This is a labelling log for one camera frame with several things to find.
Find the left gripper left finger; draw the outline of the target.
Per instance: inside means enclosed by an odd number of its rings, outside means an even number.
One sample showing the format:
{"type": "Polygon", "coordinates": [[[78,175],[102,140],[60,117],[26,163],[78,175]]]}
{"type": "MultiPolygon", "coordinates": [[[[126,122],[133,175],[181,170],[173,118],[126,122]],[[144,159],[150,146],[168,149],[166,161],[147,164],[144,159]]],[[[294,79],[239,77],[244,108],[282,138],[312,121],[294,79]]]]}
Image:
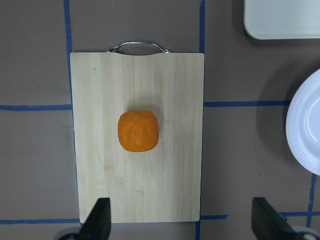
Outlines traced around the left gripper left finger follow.
{"type": "Polygon", "coordinates": [[[80,235],[85,240],[108,240],[111,234],[111,201],[109,197],[99,198],[85,223],[80,235]]]}

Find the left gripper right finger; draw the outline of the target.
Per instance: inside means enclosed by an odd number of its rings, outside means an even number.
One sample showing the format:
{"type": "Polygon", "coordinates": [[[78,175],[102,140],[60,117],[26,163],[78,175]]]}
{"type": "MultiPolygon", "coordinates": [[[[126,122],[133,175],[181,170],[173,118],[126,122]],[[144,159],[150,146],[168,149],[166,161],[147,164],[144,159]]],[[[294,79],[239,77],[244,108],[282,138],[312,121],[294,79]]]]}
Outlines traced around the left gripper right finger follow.
{"type": "Polygon", "coordinates": [[[294,240],[296,233],[264,197],[254,197],[251,229],[257,240],[294,240]]]}

